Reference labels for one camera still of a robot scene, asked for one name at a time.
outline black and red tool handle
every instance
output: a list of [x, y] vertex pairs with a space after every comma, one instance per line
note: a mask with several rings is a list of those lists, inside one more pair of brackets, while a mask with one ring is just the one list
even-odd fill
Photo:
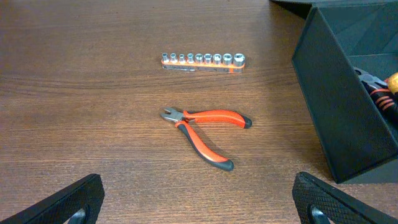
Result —
[[388, 89], [378, 89], [370, 92], [376, 106], [392, 121], [398, 122], [398, 106], [394, 95]]
[[[194, 119], [198, 123], [230, 122], [237, 124], [242, 128], [250, 128], [252, 125], [252, 121], [249, 118], [228, 110], [212, 110], [199, 113], [188, 113], [187, 111], [184, 111], [183, 115], [187, 119]], [[225, 158], [209, 149], [186, 121], [179, 121], [175, 124], [175, 126], [181, 130], [184, 135], [186, 135], [193, 149], [206, 162], [226, 171], [231, 171], [234, 169], [233, 162], [230, 159]]]

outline socket set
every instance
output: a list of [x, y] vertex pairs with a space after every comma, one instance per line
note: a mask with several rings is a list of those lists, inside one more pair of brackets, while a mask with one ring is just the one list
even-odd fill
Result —
[[185, 71], [216, 71], [238, 73], [243, 72], [244, 55], [235, 54], [180, 54], [171, 53], [170, 58], [167, 53], [162, 54], [162, 66], [165, 69], [185, 70]]

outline orange handle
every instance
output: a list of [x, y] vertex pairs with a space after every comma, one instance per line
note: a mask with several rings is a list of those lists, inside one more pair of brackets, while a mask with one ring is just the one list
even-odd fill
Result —
[[231, 171], [234, 169], [234, 164], [232, 161], [209, 149], [186, 121], [177, 122], [175, 127], [177, 127], [182, 133], [184, 133], [184, 135], [186, 135], [193, 149], [205, 161], [223, 170]]
[[199, 113], [188, 113], [187, 111], [183, 112], [184, 117], [188, 119], [194, 119], [195, 122], [229, 122], [233, 124], [237, 124], [242, 128], [250, 128], [252, 122], [249, 118], [240, 115], [234, 111], [228, 110], [211, 110], [204, 111]]

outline wire cutter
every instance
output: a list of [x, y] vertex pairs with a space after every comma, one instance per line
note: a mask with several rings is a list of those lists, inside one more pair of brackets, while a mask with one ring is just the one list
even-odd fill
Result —
[[376, 106], [389, 119], [398, 122], [398, 106], [394, 94], [388, 89], [387, 83], [360, 68], [354, 67], [354, 70]]
[[189, 113], [188, 111], [183, 111], [181, 113], [173, 108], [165, 108], [164, 110], [167, 113], [162, 113], [161, 117], [168, 121], [175, 122], [175, 127], [186, 135], [193, 149], [200, 157], [202, 157], [202, 159], [211, 165], [226, 171], [234, 169], [233, 162], [209, 149], [191, 128], [188, 122], [229, 122], [237, 124], [242, 128], [250, 128], [252, 121], [249, 118], [228, 110], [210, 110], [199, 113]]

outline open box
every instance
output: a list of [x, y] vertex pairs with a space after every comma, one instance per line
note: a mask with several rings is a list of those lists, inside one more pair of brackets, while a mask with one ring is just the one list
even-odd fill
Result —
[[334, 180], [398, 182], [398, 124], [353, 70], [382, 80], [398, 72], [398, 2], [277, 2], [309, 10], [292, 60]]

